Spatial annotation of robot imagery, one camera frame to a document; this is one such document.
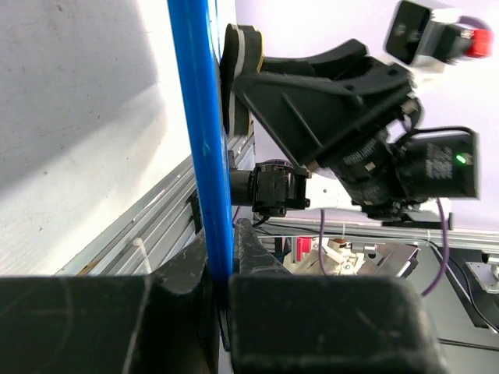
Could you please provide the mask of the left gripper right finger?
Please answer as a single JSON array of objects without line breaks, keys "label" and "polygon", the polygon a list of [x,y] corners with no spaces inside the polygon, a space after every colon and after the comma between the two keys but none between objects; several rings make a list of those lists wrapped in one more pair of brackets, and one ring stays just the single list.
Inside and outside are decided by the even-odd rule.
[{"label": "left gripper right finger", "polygon": [[446,373],[423,300],[406,280],[294,275],[237,222],[228,284],[236,373]]}]

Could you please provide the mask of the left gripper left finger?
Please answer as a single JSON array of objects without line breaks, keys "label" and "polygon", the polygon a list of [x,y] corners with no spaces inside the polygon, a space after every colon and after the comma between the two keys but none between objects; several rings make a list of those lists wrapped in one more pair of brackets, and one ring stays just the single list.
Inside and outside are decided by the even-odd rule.
[{"label": "left gripper left finger", "polygon": [[2,278],[1,370],[216,373],[205,237],[149,275]]}]

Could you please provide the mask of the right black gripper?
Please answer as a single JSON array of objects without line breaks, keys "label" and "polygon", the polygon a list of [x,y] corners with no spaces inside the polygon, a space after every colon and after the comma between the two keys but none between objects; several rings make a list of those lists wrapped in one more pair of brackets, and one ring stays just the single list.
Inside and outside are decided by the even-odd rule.
[{"label": "right black gripper", "polygon": [[398,63],[367,56],[350,39],[309,57],[264,57],[260,71],[271,73],[241,75],[232,90],[293,164],[315,160],[356,203],[390,203],[405,192],[387,127],[404,117],[412,85]]}]

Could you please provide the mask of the blue framed whiteboard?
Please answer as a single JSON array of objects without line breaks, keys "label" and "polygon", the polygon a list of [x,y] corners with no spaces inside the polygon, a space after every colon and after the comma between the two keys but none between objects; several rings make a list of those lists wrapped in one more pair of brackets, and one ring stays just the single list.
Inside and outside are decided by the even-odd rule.
[{"label": "blue framed whiteboard", "polygon": [[214,283],[221,338],[230,349],[228,281],[234,238],[226,135],[222,124],[218,63],[206,1],[170,1],[168,12],[182,88],[194,173]]}]

